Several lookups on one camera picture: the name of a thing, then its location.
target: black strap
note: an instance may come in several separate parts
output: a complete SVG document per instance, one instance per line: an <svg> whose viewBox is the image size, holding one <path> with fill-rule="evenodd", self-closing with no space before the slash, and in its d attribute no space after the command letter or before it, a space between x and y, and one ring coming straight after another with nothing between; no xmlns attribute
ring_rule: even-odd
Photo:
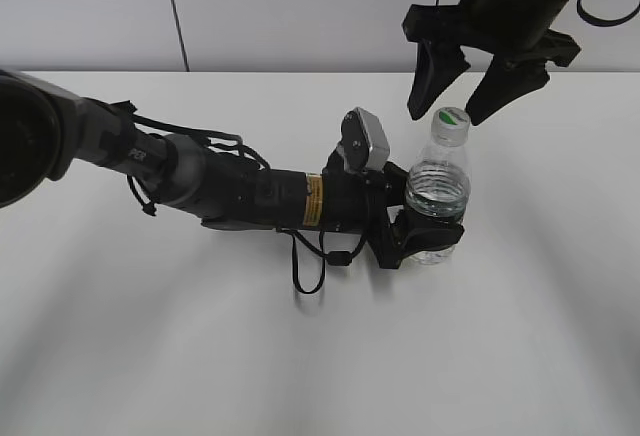
<svg viewBox="0 0 640 436"><path fill-rule="evenodd" d="M314 294L317 293L322 285L324 284L324 279L326 275L326 266L329 264L330 266L349 266L354 258L360 254L362 248L364 248L365 243L367 242L367 233L366 230L362 231L360 235L360 240L356 245L353 251L331 251L329 253L325 253L324 251L324 234L325 231L321 230L320 235L318 237L320 243L320 249L316 248L311 242L305 238L299 231L295 229L282 229L278 228L277 231L279 233L288 234L291 236L291 270L292 270L292 279L293 286L296 291L302 294ZM322 259L322 271L320 272L320 279L318 280L318 284L311 291L305 291L300 285L300 278L298 272L298 247L296 240L299 240L302 244L304 244L312 253Z"/></svg>
<svg viewBox="0 0 640 436"><path fill-rule="evenodd" d="M324 285L324 278L326 276L327 271L327 258L325 256L322 257L322 270L320 271L320 279L318 280L318 284L316 284L315 288L310 291L305 290L300 284L300 276L298 272L298 247L296 244L296 237L292 233L288 233L291 235L291 268L293 272L293 286L296 288L296 291L302 294L315 294ZM318 237L320 243L320 251L324 254L324 230L320 231L320 236Z"/></svg>
<svg viewBox="0 0 640 436"><path fill-rule="evenodd" d="M155 202L151 198L149 198L148 202L145 202L142 199L142 196L138 192L138 189L136 188L136 185L133 183L134 180L140 185L141 188L143 188L143 191L145 190L142 182L139 179L134 178L133 176L127 175L127 183L129 184L129 189L133 193L133 196L140 203L140 205L142 206L142 211L145 214L148 214L149 216L155 216L156 215L156 204L155 204Z"/></svg>
<svg viewBox="0 0 640 436"><path fill-rule="evenodd" d="M633 18L635 18L638 15L638 13L640 13L640 3L638 3L638 6L636 7L636 9L634 9L631 13L629 13L623 18L601 19L588 13L584 9L584 6L582 5L582 0L578 0L578 15L587 23L593 26L597 26L599 28L611 28L613 26L620 26L621 24L631 21Z"/></svg>

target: plastic water bottle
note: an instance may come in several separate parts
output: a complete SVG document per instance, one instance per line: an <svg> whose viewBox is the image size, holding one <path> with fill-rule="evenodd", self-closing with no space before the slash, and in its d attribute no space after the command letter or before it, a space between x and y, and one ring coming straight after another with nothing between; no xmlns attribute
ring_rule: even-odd
<svg viewBox="0 0 640 436"><path fill-rule="evenodd" d="M431 141L409 171L405 199L425 216L460 222L471 184L464 143L469 133L469 115L458 108L436 111L431 123ZM421 264L438 264L455 246L442 251L422 251L412 258Z"/></svg>

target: table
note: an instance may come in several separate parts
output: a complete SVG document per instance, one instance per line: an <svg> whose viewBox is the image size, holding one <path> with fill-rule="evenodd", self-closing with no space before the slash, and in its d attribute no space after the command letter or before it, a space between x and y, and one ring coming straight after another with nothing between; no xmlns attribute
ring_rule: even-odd
<svg viewBox="0 0 640 436"><path fill-rule="evenodd" d="M408 74L37 75L242 134L282 169L319 171L355 106L405 168L429 127L408 117ZM149 218L122 175L75 162L0 211L0 434L637 434L638 88L554 74L472 129L450 262L382 271L367 250L302 307L289 237Z"/></svg>

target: yellow label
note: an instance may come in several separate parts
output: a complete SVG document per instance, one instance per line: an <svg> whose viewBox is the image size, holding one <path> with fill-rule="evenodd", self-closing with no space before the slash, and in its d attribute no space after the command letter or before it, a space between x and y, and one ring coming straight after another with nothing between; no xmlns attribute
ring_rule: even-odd
<svg viewBox="0 0 640 436"><path fill-rule="evenodd" d="M304 210L305 226L318 226L322 216L322 176L307 174L307 206Z"/></svg>

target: bottle cap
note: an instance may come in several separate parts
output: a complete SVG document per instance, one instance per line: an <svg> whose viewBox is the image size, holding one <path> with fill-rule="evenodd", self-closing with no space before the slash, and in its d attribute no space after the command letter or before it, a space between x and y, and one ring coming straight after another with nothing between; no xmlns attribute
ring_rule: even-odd
<svg viewBox="0 0 640 436"><path fill-rule="evenodd" d="M459 108L436 111L431 122L431 137L443 146L462 146L467 141L471 119Z"/></svg>

